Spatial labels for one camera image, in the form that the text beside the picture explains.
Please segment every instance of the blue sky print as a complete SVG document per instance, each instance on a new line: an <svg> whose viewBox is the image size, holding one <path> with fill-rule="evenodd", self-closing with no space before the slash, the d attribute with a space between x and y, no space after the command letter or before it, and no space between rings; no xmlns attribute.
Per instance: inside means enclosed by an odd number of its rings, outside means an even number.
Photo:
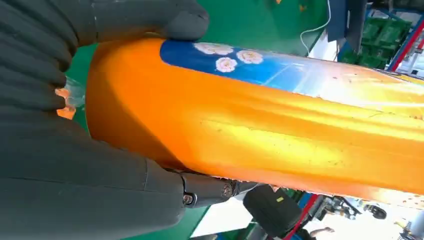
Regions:
<svg viewBox="0 0 424 240"><path fill-rule="evenodd" d="M320 85L309 81L311 62L301 57L171 40L162 44L160 56L170 65L304 95L314 95Z"/></svg>

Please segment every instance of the black bag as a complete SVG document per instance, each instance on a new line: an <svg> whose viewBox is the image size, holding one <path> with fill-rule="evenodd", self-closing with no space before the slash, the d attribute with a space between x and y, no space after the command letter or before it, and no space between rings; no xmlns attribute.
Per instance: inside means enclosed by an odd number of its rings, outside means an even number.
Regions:
<svg viewBox="0 0 424 240"><path fill-rule="evenodd" d="M302 209L283 190L274 192L269 185L260 185L249 191L243 204L272 238L286 236L302 214Z"/></svg>

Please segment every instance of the red metal frame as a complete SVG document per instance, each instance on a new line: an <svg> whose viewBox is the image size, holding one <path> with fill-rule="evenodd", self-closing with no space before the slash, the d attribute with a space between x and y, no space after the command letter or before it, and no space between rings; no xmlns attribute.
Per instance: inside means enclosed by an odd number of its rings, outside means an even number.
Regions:
<svg viewBox="0 0 424 240"><path fill-rule="evenodd" d="M402 62L402 60L404 59L404 57L406 56L406 54L410 51L410 49L414 45L414 42L420 36L421 31L423 30L423 28L424 28L424 21L421 21L421 23L419 24L419 26L417 28L417 31L414 32L414 34L410 38L409 42L406 44L405 49L402 51L402 53L396 59L396 61L394 62L394 65L391 68L389 68L388 70L395 72L396 69L398 69L399 64Z"/></svg>

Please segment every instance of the floor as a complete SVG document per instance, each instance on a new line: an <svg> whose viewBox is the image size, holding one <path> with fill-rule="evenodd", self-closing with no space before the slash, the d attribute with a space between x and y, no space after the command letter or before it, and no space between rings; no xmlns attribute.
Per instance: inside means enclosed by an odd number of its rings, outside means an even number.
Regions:
<svg viewBox="0 0 424 240"><path fill-rule="evenodd" d="M316 28L327 21L326 0L198 0L210 14L210 26L203 42L222 43L243 48L268 50L283 54L305 56L300 33ZM310 48L321 32L304 35ZM86 84L95 45L82 47L67 72L83 85ZM75 120L87 129L85 112L77 111ZM205 208L188 209L183 220L170 229L137 236L132 240L186 240L202 218Z"/></svg>

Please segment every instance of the green crate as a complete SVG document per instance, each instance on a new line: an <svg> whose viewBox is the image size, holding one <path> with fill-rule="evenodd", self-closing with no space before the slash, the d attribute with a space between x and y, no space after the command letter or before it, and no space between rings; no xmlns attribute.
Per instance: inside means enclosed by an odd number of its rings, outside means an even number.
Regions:
<svg viewBox="0 0 424 240"><path fill-rule="evenodd" d="M358 62L358 55L352 50L346 51L341 57L341 62L347 64L356 64Z"/></svg>
<svg viewBox="0 0 424 240"><path fill-rule="evenodd" d="M358 65L373 69L384 69L388 62L387 58L364 55L359 58Z"/></svg>
<svg viewBox="0 0 424 240"><path fill-rule="evenodd" d="M374 45L380 48L397 50L408 35L411 23L400 20L388 20L376 38Z"/></svg>
<svg viewBox="0 0 424 240"><path fill-rule="evenodd" d="M363 26L362 42L370 44L375 41L386 23L387 19L384 18L368 18Z"/></svg>
<svg viewBox="0 0 424 240"><path fill-rule="evenodd" d="M375 47L371 50L370 56L382 59L392 59L396 54L397 49L388 49L384 47Z"/></svg>

